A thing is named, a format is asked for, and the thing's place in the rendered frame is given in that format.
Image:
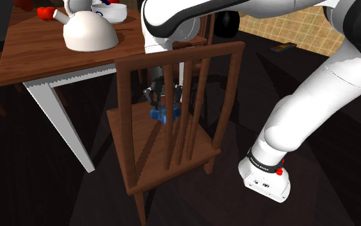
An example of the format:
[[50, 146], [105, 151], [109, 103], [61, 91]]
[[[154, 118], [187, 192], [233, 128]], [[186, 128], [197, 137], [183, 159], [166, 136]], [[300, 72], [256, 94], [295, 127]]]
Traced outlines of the blue translucent object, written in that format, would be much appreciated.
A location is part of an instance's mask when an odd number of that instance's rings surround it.
[[[166, 106], [162, 105], [160, 109], [152, 108], [149, 111], [150, 118], [154, 120], [159, 120], [163, 125], [167, 122]], [[181, 108], [177, 105], [173, 108], [173, 121], [181, 116]]]

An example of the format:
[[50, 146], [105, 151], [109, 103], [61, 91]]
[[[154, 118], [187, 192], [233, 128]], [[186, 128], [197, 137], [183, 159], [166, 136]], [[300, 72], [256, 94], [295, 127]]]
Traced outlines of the red fruit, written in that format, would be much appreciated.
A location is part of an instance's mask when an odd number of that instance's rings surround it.
[[33, 10], [33, 0], [12, 0], [15, 5], [25, 12]]
[[54, 20], [54, 12], [56, 11], [55, 7], [48, 6], [48, 7], [39, 7], [37, 8], [37, 15], [43, 21], [52, 21]]

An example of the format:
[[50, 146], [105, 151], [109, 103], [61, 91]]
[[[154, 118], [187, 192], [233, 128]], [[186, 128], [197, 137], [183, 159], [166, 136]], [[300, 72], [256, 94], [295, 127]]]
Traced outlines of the wooden table with white legs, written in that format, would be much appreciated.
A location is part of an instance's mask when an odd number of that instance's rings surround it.
[[129, 9], [126, 20], [114, 25], [119, 43], [93, 53], [67, 49], [63, 26], [34, 16], [11, 24], [0, 61], [0, 86], [23, 83], [87, 172], [95, 167], [83, 146], [55, 87], [115, 73], [116, 58], [142, 54], [140, 13]]

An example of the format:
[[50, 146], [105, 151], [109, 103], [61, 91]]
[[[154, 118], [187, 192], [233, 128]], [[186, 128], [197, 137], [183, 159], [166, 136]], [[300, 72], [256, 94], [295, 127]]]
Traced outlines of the flat brown and blue object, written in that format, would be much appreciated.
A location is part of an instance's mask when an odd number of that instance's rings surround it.
[[297, 46], [297, 44], [293, 43], [293, 42], [287, 42], [284, 44], [280, 44], [278, 46], [272, 47], [269, 50], [275, 53], [281, 53], [287, 49], [292, 49], [295, 48]]

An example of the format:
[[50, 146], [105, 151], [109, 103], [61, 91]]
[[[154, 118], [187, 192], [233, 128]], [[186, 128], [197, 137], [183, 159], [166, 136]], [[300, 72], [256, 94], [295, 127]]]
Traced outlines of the white bowl with blue mark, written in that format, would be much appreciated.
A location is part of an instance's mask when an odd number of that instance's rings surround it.
[[92, 11], [103, 16], [111, 24], [122, 23], [127, 18], [127, 6], [125, 4], [104, 3], [93, 4]]

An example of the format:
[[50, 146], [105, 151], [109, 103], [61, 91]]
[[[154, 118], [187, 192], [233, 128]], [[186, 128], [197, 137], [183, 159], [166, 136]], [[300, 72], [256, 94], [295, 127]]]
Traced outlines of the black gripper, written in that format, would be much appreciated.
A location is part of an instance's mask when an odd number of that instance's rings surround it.
[[[175, 90], [174, 105], [178, 105], [181, 102], [183, 86], [176, 83], [179, 78], [179, 67], [174, 66], [172, 71]], [[161, 109], [161, 94], [165, 94], [164, 75], [161, 66], [151, 68], [151, 87], [144, 89], [143, 94], [151, 106], [154, 106], [156, 110]]]

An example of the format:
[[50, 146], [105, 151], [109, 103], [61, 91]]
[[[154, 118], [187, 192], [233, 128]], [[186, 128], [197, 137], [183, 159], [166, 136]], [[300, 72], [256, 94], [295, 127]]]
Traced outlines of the white kettle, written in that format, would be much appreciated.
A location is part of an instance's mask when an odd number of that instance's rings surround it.
[[119, 43], [113, 26], [91, 11], [92, 0], [63, 0], [66, 14], [55, 10], [53, 18], [63, 24], [63, 38], [68, 49], [95, 52], [112, 49]]

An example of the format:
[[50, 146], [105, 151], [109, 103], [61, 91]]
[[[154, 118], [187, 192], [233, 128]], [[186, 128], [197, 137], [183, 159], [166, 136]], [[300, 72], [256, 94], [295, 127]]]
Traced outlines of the brown wooden slat-back chair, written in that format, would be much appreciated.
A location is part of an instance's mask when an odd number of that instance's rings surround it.
[[[119, 106], [108, 110], [115, 149], [128, 195], [135, 198], [141, 224], [146, 224], [144, 193], [160, 184], [203, 166], [211, 173], [235, 99], [245, 43], [241, 41], [197, 48], [177, 49], [127, 56], [115, 61]], [[210, 60], [230, 55], [231, 62], [224, 104], [215, 135], [211, 138], [199, 125]], [[193, 76], [193, 61], [201, 59], [199, 75]], [[183, 86], [181, 116], [173, 121], [173, 66], [180, 63], [179, 85]], [[167, 122], [148, 116], [147, 102], [131, 102], [131, 72], [162, 66], [164, 70]]]

